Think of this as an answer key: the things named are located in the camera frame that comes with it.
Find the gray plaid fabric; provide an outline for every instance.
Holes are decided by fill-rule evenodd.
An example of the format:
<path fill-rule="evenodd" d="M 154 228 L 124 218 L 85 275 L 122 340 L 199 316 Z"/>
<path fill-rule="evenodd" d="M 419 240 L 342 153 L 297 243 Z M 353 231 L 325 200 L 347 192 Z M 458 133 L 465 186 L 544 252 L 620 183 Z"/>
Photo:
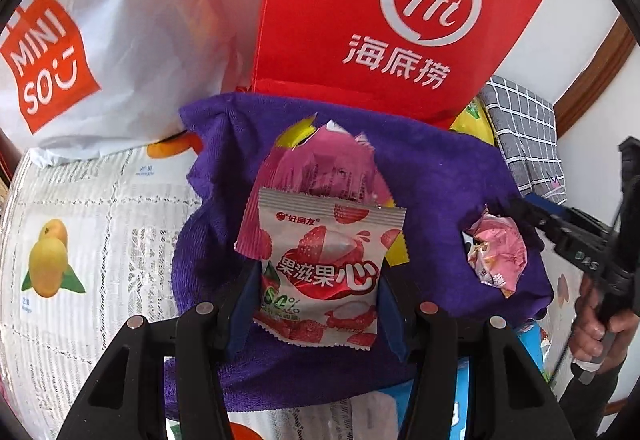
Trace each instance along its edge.
<path fill-rule="evenodd" d="M 564 203 L 566 191 L 553 105 L 496 75 L 482 87 L 479 97 L 522 195 L 533 192 L 557 204 Z"/>

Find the candy package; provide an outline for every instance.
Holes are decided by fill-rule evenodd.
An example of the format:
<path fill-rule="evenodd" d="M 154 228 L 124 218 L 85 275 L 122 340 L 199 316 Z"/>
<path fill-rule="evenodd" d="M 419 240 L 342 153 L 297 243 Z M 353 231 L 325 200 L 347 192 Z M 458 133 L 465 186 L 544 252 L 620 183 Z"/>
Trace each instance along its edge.
<path fill-rule="evenodd" d="M 516 223 L 485 209 L 466 233 L 473 238 L 466 259 L 478 279 L 511 296 L 527 264 L 527 248 Z"/>
<path fill-rule="evenodd" d="M 301 346 L 369 349 L 382 260 L 405 210 L 262 188 L 262 282 L 254 321 Z"/>
<path fill-rule="evenodd" d="M 236 242 L 238 253 L 254 260 L 261 258 L 258 191 L 263 187 L 363 204 L 394 205 L 366 136 L 353 137 L 333 121 L 316 128 L 314 120 L 315 116 L 308 117 L 284 131 L 262 163 L 244 210 Z M 403 235 L 386 259 L 391 266 L 409 261 Z"/>

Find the red bag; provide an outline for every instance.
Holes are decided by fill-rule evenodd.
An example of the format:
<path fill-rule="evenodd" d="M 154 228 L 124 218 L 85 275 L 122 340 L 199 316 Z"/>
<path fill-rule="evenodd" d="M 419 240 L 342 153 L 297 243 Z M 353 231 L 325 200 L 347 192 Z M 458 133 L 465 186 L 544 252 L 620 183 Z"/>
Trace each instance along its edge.
<path fill-rule="evenodd" d="M 254 89 L 448 128 L 542 0 L 264 0 Z"/>

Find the person's arm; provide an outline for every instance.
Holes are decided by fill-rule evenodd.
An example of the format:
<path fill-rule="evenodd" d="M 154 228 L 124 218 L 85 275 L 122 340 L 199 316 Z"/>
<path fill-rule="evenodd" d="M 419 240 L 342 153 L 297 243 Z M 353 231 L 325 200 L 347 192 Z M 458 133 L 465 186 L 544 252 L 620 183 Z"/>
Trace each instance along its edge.
<path fill-rule="evenodd" d="M 600 301 L 596 290 L 591 290 L 591 280 L 582 277 L 580 297 L 575 302 L 577 319 L 569 348 L 575 359 L 589 362 L 602 353 L 600 340 L 606 331 L 598 321 L 595 309 Z M 598 374 L 591 384 L 584 385 L 575 377 L 569 383 L 560 399 L 560 407 L 571 426 L 575 440 L 593 440 L 611 395 L 618 384 L 618 373 L 626 358 L 626 352 L 633 339 L 640 318 L 631 310 L 614 315 L 607 329 L 617 333 L 609 354 L 604 359 Z"/>

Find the purple towel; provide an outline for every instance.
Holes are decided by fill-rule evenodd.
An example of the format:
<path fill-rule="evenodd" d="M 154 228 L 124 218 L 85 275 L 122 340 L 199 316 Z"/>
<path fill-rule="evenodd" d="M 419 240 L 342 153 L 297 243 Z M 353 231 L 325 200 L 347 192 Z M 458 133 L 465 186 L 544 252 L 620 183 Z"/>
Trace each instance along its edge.
<path fill-rule="evenodd" d="M 182 229 L 174 255 L 172 283 L 180 312 L 210 298 L 237 275 L 233 246 L 258 167 L 283 130 L 313 113 L 318 113 L 318 124 L 332 119 L 353 135 L 363 131 L 375 147 L 380 172 L 396 203 L 407 209 L 404 233 L 411 263 L 396 269 L 416 282 L 423 299 L 454 316 L 500 314 L 513 325 L 551 302 L 541 242 L 531 229 L 523 233 L 529 263 L 510 298 L 482 285 L 466 263 L 460 231 L 478 219 L 485 204 L 500 212 L 501 203 L 518 195 L 497 148 L 403 117 L 282 97 L 224 94 L 180 111 L 187 129 L 205 144 L 188 176 L 203 205 Z M 174 369 L 169 363 L 169 416 L 177 414 Z M 302 348 L 278 341 L 254 324 L 244 351 L 222 366 L 219 375 L 226 408 L 252 411 L 333 402 L 393 386 L 414 373 L 398 362 L 382 334 L 370 352 Z"/>

